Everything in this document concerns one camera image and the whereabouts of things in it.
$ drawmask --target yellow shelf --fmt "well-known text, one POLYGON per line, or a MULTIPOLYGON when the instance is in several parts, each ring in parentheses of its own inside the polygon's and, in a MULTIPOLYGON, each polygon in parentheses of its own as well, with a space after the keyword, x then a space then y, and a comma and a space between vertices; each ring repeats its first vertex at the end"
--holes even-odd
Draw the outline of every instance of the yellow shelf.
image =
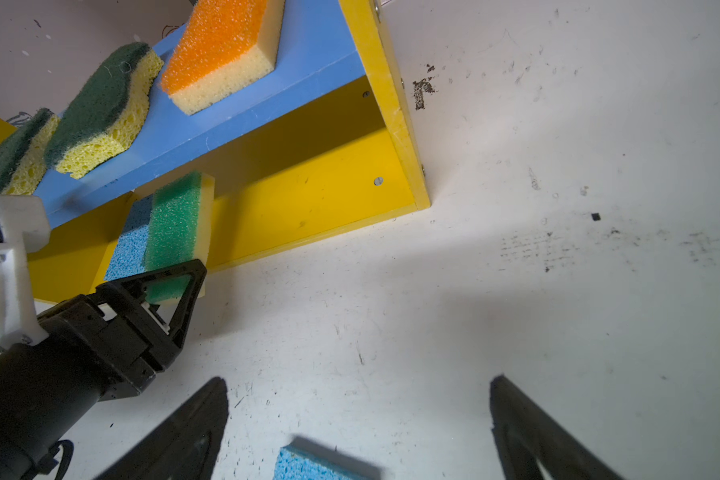
POLYGON ((132 203, 192 170, 216 178, 211 271, 428 207, 391 43, 371 2, 340 3, 365 77, 56 228, 30 255, 35 297, 92 291, 132 203))

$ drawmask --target orange sponge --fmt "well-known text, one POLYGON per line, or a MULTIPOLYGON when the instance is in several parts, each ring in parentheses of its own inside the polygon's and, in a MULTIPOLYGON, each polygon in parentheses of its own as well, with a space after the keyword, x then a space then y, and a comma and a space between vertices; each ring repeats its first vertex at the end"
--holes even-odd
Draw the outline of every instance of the orange sponge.
POLYGON ((161 87, 192 115, 275 69, 285 0, 200 0, 161 87))

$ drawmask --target black cable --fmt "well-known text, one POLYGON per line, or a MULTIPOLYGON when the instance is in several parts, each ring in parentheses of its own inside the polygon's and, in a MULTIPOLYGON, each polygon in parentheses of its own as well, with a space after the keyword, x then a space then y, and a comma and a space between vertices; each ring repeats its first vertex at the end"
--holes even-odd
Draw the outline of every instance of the black cable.
POLYGON ((72 453, 74 452, 74 444, 71 440, 59 440, 51 449, 58 451, 59 447, 62 447, 64 451, 61 453, 61 462, 59 462, 59 469, 56 471, 56 480, 61 480, 67 475, 67 469, 70 467, 72 453))

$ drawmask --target dark stain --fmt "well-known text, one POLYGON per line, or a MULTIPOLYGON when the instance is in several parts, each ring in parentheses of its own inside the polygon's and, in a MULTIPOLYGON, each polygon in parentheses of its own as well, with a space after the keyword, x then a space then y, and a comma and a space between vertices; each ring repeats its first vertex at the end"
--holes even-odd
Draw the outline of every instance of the dark stain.
POLYGON ((433 94, 437 90, 432 88, 432 84, 429 83, 433 77, 423 78, 420 82, 413 82, 413 100, 416 103, 416 110, 424 109, 424 92, 433 94))
POLYGON ((528 169, 528 177, 530 177, 530 187, 534 190, 541 190, 539 179, 531 168, 528 169))

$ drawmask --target black mark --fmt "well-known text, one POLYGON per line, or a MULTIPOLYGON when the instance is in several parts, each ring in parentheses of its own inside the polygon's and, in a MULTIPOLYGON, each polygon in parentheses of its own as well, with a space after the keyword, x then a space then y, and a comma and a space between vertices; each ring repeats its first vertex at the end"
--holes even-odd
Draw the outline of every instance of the black mark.
POLYGON ((507 30, 507 29, 505 28, 505 29, 504 29, 504 33, 501 34, 501 38, 499 39, 498 42, 496 42, 495 44, 489 43, 489 44, 488 44, 488 48, 483 48, 482 50, 478 50, 478 53, 483 53, 483 52, 487 52, 488 50, 491 50, 494 46, 502 43, 502 41, 504 40, 504 37, 508 37, 509 40, 511 40, 512 43, 514 43, 515 45, 518 44, 518 43, 514 40, 514 38, 512 38, 512 35, 509 34, 509 30, 507 30))
POLYGON ((420 82, 413 82, 413 100, 416 102, 416 110, 422 110, 424 108, 424 92, 428 94, 436 92, 436 90, 432 88, 432 84, 429 83, 432 78, 433 77, 423 78, 420 82))
POLYGON ((539 186, 539 179, 536 177, 536 174, 531 168, 528 169, 528 177, 530 177, 530 187, 534 190, 541 190, 541 186, 539 186))

